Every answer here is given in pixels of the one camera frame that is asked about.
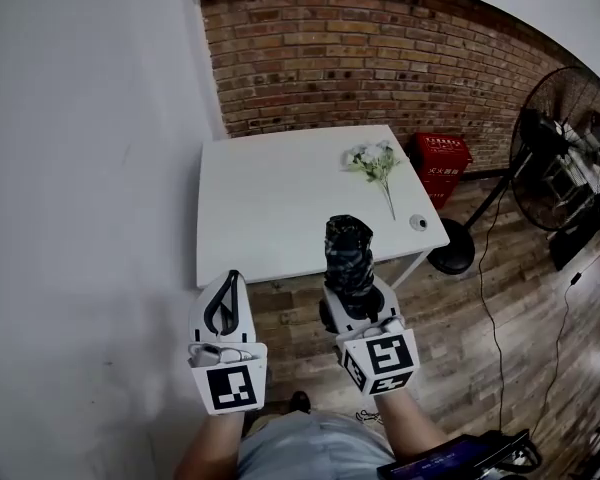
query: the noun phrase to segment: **black shoe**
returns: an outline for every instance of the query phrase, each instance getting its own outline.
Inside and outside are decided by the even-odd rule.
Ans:
[[[289,401],[289,412],[300,411],[306,414],[311,412],[311,401],[304,391],[296,391]]]

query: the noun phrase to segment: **cable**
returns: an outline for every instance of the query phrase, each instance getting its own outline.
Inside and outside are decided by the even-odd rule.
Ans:
[[[365,421],[373,420],[373,421],[377,421],[378,423],[380,423],[380,425],[384,425],[384,423],[382,423],[382,417],[380,416],[379,412],[368,412],[366,409],[363,409],[362,411],[357,412],[356,419],[358,421],[360,421],[361,423],[364,423]]]
[[[483,274],[482,274],[482,260],[484,260],[485,256],[487,255],[487,251],[489,250],[489,235],[491,234],[491,230],[495,227],[496,222],[498,222],[498,216],[500,215],[500,203],[508,189],[509,189],[509,183],[507,183],[507,185],[504,187],[504,190],[502,191],[502,194],[500,194],[500,198],[498,199],[498,206],[496,207],[496,216],[493,219],[493,223],[491,224],[491,227],[487,231],[487,243],[485,244],[484,253],[482,254],[482,258],[480,258],[480,262],[478,263],[478,271],[480,272],[480,299],[482,299],[482,305],[484,306],[484,310],[487,312],[487,315],[489,316],[489,319],[491,320],[491,325],[493,328],[493,341],[495,342],[496,347],[498,347],[498,354],[500,356],[500,384],[501,384],[501,387],[500,387],[500,410],[499,410],[499,417],[498,417],[498,430],[500,432],[502,432],[502,405],[504,403],[504,370],[502,367],[502,349],[500,348],[500,344],[498,343],[498,337],[496,336],[496,321],[493,319],[493,316],[491,316],[491,312],[489,311],[489,308],[487,307],[487,301],[484,300],[484,279],[483,279]]]
[[[564,303],[567,306],[567,309],[564,312],[564,317],[562,318],[562,326],[560,327],[560,331],[558,332],[558,337],[556,339],[556,369],[555,369],[555,371],[553,373],[553,379],[551,379],[551,382],[549,383],[549,387],[547,388],[547,391],[544,394],[544,402],[542,403],[542,409],[540,410],[540,416],[538,417],[538,421],[536,421],[536,424],[533,427],[533,431],[531,432],[531,437],[532,438],[533,438],[533,435],[536,433],[536,430],[538,429],[538,425],[540,425],[540,422],[542,421],[542,418],[546,414],[547,404],[549,402],[549,392],[551,391],[551,388],[553,387],[553,385],[555,384],[556,380],[558,379],[558,370],[560,368],[560,339],[562,338],[562,332],[564,331],[564,326],[567,323],[567,317],[569,316],[569,311],[571,310],[571,307],[569,306],[569,300],[567,299],[567,294],[569,293],[569,290],[578,281],[580,281],[580,278],[582,277],[582,274],[584,274],[589,269],[589,267],[591,267],[591,265],[593,265],[599,259],[600,259],[600,254],[598,254],[593,259],[593,261],[591,263],[589,263],[582,270],[582,272],[576,273],[576,275],[573,276],[573,278],[571,279],[571,283],[569,284],[569,286],[567,286],[567,289],[564,291]]]

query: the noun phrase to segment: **wooden floor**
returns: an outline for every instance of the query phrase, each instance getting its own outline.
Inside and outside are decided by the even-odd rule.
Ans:
[[[460,185],[441,213],[464,222],[494,183]],[[498,427],[498,353],[478,277],[494,215],[495,204],[472,229],[476,261],[471,269],[451,277],[425,262],[397,291],[422,362],[410,390],[452,436]],[[600,234],[556,272],[546,233],[524,219],[510,192],[505,195],[483,262],[485,298],[504,353],[505,432],[533,428],[554,373],[564,292],[599,252]],[[376,274],[388,278],[395,269],[395,262],[385,263]],[[361,397],[336,364],[333,335],[324,331],[318,316],[321,286],[321,275],[250,286],[258,337],[269,347],[267,400],[287,400],[303,389],[320,409],[351,416],[373,410],[373,400]],[[545,457],[536,478],[566,478],[589,450],[592,430],[600,424],[600,259],[569,290],[568,300],[558,381],[534,437]]]

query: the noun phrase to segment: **red brick wall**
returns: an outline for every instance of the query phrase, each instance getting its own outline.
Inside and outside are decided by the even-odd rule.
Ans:
[[[202,0],[227,132],[388,124],[464,137],[472,170],[508,165],[518,110],[575,61],[475,0]]]

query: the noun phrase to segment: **fan base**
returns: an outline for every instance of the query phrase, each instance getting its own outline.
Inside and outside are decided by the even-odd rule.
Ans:
[[[438,247],[429,253],[427,259],[437,270],[452,276],[462,274],[473,263],[476,248],[469,231],[459,222],[440,219],[447,235],[449,245]]]

